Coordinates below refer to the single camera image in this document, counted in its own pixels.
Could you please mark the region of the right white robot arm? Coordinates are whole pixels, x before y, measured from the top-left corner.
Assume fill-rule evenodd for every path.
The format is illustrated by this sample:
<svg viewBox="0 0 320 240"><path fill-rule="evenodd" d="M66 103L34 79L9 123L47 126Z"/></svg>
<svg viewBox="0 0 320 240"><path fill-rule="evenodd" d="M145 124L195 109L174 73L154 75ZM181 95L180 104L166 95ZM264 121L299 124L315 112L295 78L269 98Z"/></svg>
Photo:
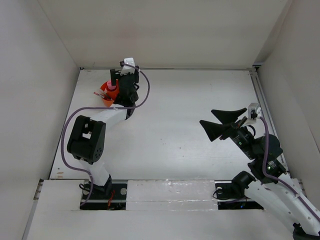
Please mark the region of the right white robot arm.
<svg viewBox="0 0 320 240"><path fill-rule="evenodd" d="M217 184L212 196L224 204L251 199L269 211L291 232L295 240L320 238L320 211L294 183L278 157L280 141L269 133L257 103L240 110L211 110L219 120L200 120L211 142L231 139L250 160L229 183Z"/></svg>

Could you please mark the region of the orange round compartment organizer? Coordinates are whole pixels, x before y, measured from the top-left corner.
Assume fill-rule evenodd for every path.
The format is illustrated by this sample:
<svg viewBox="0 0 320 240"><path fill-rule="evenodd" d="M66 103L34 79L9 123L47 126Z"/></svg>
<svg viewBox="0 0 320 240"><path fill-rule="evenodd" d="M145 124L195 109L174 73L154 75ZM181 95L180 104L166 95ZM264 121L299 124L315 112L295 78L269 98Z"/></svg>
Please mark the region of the orange round compartment organizer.
<svg viewBox="0 0 320 240"><path fill-rule="evenodd" d="M107 91L106 86L107 86L107 82L105 82L100 87L100 92L105 93L107 95L107 98L103 98L102 101L106 107L110 107L114 103L114 101L116 100L116 97L119 93L119 86L116 85L117 88L115 91Z"/></svg>

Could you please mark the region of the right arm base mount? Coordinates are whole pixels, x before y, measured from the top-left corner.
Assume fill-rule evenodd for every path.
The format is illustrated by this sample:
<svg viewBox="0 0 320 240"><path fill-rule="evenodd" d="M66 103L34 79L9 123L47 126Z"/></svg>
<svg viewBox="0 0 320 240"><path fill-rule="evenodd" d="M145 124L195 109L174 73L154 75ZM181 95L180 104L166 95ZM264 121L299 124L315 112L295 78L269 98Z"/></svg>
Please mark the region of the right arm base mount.
<svg viewBox="0 0 320 240"><path fill-rule="evenodd" d="M218 210L264 210L260 204L234 190L231 182L216 182L212 197L217 200Z"/></svg>

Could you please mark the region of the aluminium rail right edge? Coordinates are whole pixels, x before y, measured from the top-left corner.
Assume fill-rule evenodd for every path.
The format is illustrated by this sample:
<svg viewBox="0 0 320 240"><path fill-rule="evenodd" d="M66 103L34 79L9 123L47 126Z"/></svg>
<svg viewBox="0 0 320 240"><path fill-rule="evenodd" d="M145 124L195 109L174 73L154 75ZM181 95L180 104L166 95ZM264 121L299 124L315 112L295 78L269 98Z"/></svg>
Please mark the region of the aluminium rail right edge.
<svg viewBox="0 0 320 240"><path fill-rule="evenodd" d="M252 95L250 99L254 103L258 103L262 109L262 116L265 118L269 132L279 138L272 115L267 103L267 98L265 96L265 93L263 91L262 83L258 74L258 70L260 68L260 65L253 65L251 68L247 68L247 82L250 82L247 84L249 88L249 92Z"/></svg>

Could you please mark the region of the pink capped small bottle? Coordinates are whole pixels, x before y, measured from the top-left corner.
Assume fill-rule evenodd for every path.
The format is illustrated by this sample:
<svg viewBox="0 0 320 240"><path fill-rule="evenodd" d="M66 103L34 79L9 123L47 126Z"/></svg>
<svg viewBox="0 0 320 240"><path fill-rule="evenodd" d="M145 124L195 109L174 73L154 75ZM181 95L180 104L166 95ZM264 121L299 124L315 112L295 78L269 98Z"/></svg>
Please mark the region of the pink capped small bottle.
<svg viewBox="0 0 320 240"><path fill-rule="evenodd" d="M106 82L106 89L109 92L113 92L113 91L115 91L117 89L117 86L116 85L112 85L112 81L109 80L109 81Z"/></svg>

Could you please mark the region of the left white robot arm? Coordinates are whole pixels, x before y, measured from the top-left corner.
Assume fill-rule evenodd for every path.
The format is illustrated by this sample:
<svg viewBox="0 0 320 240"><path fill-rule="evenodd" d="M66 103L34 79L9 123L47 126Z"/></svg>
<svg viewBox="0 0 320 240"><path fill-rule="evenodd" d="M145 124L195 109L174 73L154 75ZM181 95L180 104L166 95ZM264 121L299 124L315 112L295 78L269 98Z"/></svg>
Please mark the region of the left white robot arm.
<svg viewBox="0 0 320 240"><path fill-rule="evenodd" d="M106 130L132 116L139 99L138 83L139 72L134 68L110 70L110 80L95 92L103 99L106 109L91 117L79 115L66 146L67 152L90 173L89 183L82 188L103 199L112 191L112 177L101 160Z"/></svg>

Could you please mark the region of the red pen refill with white end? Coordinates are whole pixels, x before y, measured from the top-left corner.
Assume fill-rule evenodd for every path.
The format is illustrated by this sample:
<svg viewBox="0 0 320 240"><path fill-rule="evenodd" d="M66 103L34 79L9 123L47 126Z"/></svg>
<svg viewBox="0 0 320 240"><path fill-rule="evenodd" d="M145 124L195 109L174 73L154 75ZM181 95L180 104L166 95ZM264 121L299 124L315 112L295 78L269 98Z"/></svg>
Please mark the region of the red pen refill with white end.
<svg viewBox="0 0 320 240"><path fill-rule="evenodd" d="M96 92L96 91L94 91L93 93L94 93L96 96L99 96L99 97L102 98L102 99L105 99L105 98L108 97L107 94L102 93L102 92Z"/></svg>

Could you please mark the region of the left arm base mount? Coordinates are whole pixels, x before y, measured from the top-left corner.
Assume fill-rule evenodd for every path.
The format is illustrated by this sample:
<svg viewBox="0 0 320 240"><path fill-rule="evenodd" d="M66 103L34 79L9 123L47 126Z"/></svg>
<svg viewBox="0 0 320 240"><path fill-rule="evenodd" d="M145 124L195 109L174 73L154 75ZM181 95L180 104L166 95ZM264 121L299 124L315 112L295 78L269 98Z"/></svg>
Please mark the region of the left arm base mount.
<svg viewBox="0 0 320 240"><path fill-rule="evenodd" d="M126 210L127 203L127 192L128 184L124 182L116 182L112 184L112 190L108 195L104 195L103 192L98 192L96 189L93 190L92 194L87 199L89 192L90 184L86 183L80 184L80 189L82 190L82 196L80 201L81 210L106 210L106 211L122 211Z"/></svg>

